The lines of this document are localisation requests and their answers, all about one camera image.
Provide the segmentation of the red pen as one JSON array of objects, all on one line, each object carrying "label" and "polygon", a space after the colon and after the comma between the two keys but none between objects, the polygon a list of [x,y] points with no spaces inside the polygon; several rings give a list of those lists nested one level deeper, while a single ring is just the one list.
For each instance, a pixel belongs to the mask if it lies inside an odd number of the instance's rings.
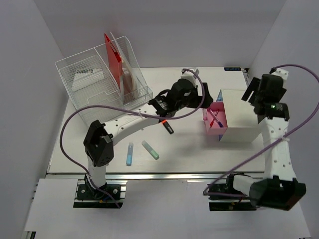
[{"label": "red pen", "polygon": [[209,110],[210,114],[212,115],[212,121],[210,123],[210,127],[212,127],[214,125],[214,123],[217,123],[218,126],[220,126],[220,122],[219,122],[219,119],[217,118],[217,115],[219,113],[219,110],[217,111],[213,111],[213,110]]}]

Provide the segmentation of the pink drawer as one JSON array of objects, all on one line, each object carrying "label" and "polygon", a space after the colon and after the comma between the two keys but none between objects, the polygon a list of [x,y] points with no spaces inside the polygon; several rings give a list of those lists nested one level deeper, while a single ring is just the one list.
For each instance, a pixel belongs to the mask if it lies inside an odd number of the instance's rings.
[{"label": "pink drawer", "polygon": [[223,135],[226,132],[228,125],[223,102],[213,102],[202,112],[207,135]]}]

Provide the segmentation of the blue ballpoint pen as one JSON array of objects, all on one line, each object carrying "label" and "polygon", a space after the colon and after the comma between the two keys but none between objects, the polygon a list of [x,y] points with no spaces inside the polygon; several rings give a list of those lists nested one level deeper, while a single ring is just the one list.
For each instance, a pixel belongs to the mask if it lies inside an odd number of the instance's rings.
[{"label": "blue ballpoint pen", "polygon": [[209,111],[210,112],[210,114],[211,114],[211,116],[212,116],[212,121],[211,121],[211,123],[210,123],[210,128],[212,128],[212,126],[214,125],[214,123],[217,123],[217,125],[220,127],[220,128],[223,128],[224,127],[224,125],[222,124],[222,122],[219,120],[219,118],[217,117],[218,116],[218,114],[219,114],[219,110],[217,110],[217,111],[212,111],[212,110],[210,110]]}]

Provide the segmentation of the orange black highlighter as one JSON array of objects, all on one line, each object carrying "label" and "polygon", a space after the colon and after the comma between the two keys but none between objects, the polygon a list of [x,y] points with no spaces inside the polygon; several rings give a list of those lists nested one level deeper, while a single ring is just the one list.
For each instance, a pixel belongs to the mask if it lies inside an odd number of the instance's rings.
[{"label": "orange black highlighter", "polygon": [[172,129],[172,127],[170,126],[167,120],[163,120],[161,123],[165,127],[165,129],[168,131],[169,134],[174,133],[174,130]]}]

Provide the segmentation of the green highlighter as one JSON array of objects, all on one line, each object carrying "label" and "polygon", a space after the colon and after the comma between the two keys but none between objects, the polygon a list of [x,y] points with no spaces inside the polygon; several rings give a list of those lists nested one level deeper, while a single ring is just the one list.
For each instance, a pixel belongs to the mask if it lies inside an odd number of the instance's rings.
[{"label": "green highlighter", "polygon": [[159,154],[145,140],[142,141],[142,146],[155,160],[159,159]]}]

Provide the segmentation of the red plastic folder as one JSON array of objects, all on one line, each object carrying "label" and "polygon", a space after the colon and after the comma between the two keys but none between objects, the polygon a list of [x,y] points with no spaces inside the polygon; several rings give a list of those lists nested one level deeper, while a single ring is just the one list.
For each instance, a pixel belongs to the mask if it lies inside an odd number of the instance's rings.
[{"label": "red plastic folder", "polygon": [[107,34],[104,33],[107,50],[109,70],[112,73],[122,96],[132,92],[132,78],[115,45],[111,42]]}]

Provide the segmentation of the blue highlighter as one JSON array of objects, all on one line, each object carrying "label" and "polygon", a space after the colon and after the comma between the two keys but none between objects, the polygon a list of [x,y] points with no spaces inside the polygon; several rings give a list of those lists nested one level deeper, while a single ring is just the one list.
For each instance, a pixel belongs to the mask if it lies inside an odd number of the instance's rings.
[{"label": "blue highlighter", "polygon": [[132,165],[132,160],[133,160],[133,148],[134,144],[130,142],[128,144],[128,151],[127,151],[127,158],[126,158],[126,165],[131,166]]}]

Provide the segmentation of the clear document sleeve with papers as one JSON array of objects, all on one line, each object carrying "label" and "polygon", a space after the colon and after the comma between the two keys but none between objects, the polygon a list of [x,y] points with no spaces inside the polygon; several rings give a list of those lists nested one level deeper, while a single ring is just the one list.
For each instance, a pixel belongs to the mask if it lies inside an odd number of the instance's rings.
[{"label": "clear document sleeve with papers", "polygon": [[115,38],[111,33],[113,42],[116,45],[117,53],[121,59],[122,64],[122,81],[123,81],[123,94],[128,95],[130,93],[136,94],[139,87],[139,78],[137,76],[138,67],[131,61],[130,53],[133,51],[130,44],[126,44],[126,37]]}]

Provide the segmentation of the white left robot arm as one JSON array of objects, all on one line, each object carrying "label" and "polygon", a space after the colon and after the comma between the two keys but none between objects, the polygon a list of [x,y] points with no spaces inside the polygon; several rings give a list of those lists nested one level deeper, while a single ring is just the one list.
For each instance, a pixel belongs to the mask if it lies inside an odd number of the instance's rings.
[{"label": "white left robot arm", "polygon": [[183,77],[171,89],[161,91],[145,105],[121,118],[100,123],[91,123],[84,139],[85,152],[89,159],[88,193],[95,199],[105,194],[106,166],[114,158],[114,146],[127,136],[164,118],[173,117],[183,108],[206,109],[213,102],[208,84],[203,83],[204,96],[198,94],[192,77]]}]

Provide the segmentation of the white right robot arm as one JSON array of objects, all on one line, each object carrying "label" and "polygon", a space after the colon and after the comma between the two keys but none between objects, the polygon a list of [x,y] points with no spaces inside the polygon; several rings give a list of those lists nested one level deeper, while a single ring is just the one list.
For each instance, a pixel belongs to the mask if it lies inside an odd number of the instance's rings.
[{"label": "white right robot arm", "polygon": [[249,102],[257,115],[258,126],[266,151],[263,179],[256,181],[249,176],[235,174],[226,184],[226,195],[232,199],[242,193],[249,197],[253,206],[290,210],[306,193],[304,183],[297,181],[293,170],[288,132],[289,109],[280,100],[286,92],[284,85],[288,73],[284,70],[253,78],[247,87],[243,101]]}]

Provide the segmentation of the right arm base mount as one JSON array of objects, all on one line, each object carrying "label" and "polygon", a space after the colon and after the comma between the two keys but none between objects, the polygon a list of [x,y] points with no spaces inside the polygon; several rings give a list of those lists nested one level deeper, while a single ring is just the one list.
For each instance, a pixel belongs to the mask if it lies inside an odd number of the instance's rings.
[{"label": "right arm base mount", "polygon": [[227,176],[226,182],[217,183],[208,190],[209,210],[211,212],[235,212],[235,211],[256,211],[249,197],[234,189],[235,176],[247,176],[243,173],[231,173]]}]

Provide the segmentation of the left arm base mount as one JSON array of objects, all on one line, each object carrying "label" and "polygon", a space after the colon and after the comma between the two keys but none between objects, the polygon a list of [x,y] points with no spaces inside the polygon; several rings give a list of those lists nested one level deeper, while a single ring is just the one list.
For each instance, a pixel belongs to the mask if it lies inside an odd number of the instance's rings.
[{"label": "left arm base mount", "polygon": [[124,198],[124,185],[106,183],[97,190],[82,182],[77,185],[73,208],[119,209],[123,205]]}]

